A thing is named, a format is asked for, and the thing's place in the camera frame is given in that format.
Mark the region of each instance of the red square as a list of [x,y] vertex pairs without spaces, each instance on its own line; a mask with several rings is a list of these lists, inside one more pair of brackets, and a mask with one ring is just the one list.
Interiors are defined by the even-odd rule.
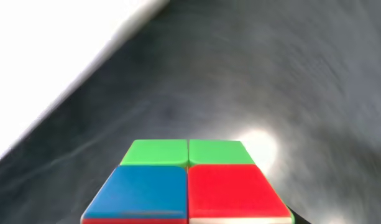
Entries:
[[188,193],[190,223],[242,223],[238,218],[246,223],[255,218],[258,223],[292,223],[291,212],[255,165],[191,167]]

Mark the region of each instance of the cube piece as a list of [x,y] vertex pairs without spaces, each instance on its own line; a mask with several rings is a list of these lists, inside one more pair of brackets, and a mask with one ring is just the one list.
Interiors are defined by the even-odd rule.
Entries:
[[177,166],[119,166],[83,214],[82,224],[185,224],[186,171]]
[[187,140],[135,140],[120,165],[188,165]]
[[189,224],[292,223],[290,210],[255,165],[188,171]]
[[190,166],[197,164],[254,164],[240,141],[190,140]]

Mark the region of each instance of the colorful cube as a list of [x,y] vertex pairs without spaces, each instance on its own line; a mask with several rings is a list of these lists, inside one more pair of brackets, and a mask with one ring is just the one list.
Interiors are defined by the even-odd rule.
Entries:
[[120,165],[188,165],[187,140],[135,140]]
[[82,224],[186,224],[186,171],[119,166],[83,214]]
[[189,224],[292,223],[291,211],[255,165],[188,171]]
[[197,164],[254,164],[240,141],[190,140],[190,166]]

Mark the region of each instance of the green tile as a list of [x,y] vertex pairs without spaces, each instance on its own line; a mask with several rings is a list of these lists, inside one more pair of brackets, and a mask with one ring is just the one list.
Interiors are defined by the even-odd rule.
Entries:
[[187,140],[135,140],[120,165],[188,165]]
[[197,164],[254,164],[240,141],[190,140],[190,166]]

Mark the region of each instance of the cube top face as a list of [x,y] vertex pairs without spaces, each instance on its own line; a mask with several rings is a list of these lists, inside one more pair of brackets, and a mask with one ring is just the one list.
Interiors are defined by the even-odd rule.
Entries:
[[292,223],[291,212],[255,165],[191,167],[188,195],[190,223]]
[[240,141],[190,140],[190,166],[197,164],[254,164]]
[[87,218],[186,219],[186,171],[177,166],[119,166],[85,211]]
[[188,165],[187,140],[135,140],[120,165]]

